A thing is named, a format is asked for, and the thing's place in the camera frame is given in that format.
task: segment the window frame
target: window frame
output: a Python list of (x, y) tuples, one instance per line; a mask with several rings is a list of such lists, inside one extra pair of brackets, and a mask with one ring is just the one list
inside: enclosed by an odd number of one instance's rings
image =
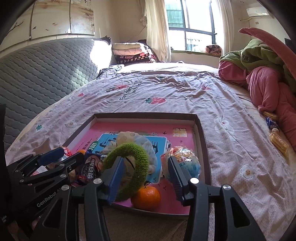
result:
[[(185, 2), (186, 6), (186, 15), (187, 15), (187, 22), (188, 22), (188, 28), (186, 28), (186, 22), (185, 22), (185, 13), (184, 13), (184, 6), (183, 6), (183, 1)], [(183, 17), (183, 23), (185, 27), (169, 27), (169, 30), (179, 30), (179, 31), (184, 31), (184, 38), (185, 38), (185, 51), (187, 50), (187, 42), (186, 42), (186, 32), (193, 32), (193, 33), (199, 33), (199, 34), (207, 34), (212, 36), (212, 44), (216, 44), (216, 34), (215, 33), (215, 25), (214, 25), (214, 16), (213, 16), (213, 11), (212, 11), (212, 1), (209, 1), (209, 12), (210, 12), (210, 18), (211, 18), (211, 27), (212, 27), (212, 32), (207, 32), (207, 31), (202, 31), (202, 30), (196, 30), (196, 29), (191, 29), (190, 28), (190, 22), (189, 22), (189, 14), (188, 14), (188, 8), (187, 8), (187, 3), (186, 0), (180, 0), (181, 2), (181, 10), (182, 10), (182, 17)]]

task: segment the white curtain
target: white curtain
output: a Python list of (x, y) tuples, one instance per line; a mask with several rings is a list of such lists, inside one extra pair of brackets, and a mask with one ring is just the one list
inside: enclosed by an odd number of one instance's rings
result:
[(234, 20), (230, 0), (216, 0), (223, 23), (223, 35), (219, 45), (222, 47), (222, 56), (232, 50), (234, 39)]
[(171, 61), (168, 43), (168, 17), (164, 0), (146, 0), (147, 44), (161, 62)]
[(147, 26), (147, 13), (146, 13), (146, 5), (145, 0), (139, 0), (140, 8), (141, 8), (141, 18), (140, 22), (143, 24), (143, 27)]

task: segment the painted cabinet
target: painted cabinet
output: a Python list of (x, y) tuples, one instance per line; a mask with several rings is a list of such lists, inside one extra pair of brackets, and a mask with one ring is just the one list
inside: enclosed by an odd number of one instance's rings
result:
[(11, 27), (0, 51), (24, 41), (30, 44), (30, 40), (63, 34), (95, 35), (91, 0), (37, 0)]

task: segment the green plush toy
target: green plush toy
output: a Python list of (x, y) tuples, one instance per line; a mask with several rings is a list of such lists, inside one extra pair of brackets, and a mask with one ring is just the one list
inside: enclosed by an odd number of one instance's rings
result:
[(135, 158), (135, 171), (129, 184), (117, 193), (116, 201), (124, 201), (132, 197), (145, 183), (149, 160), (146, 151), (135, 143), (124, 143), (115, 148), (105, 158), (102, 171), (112, 167), (118, 157), (133, 156)]

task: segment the gray quilted mattress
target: gray quilted mattress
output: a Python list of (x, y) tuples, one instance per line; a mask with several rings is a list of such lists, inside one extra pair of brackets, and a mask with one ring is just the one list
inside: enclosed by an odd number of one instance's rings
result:
[[(5, 150), (41, 111), (96, 79), (98, 70), (109, 66), (96, 66), (91, 60), (94, 40), (110, 44), (108, 37), (57, 39), (30, 45), (0, 59), (0, 103), (7, 106)], [(107, 54), (112, 55), (111, 48)]]

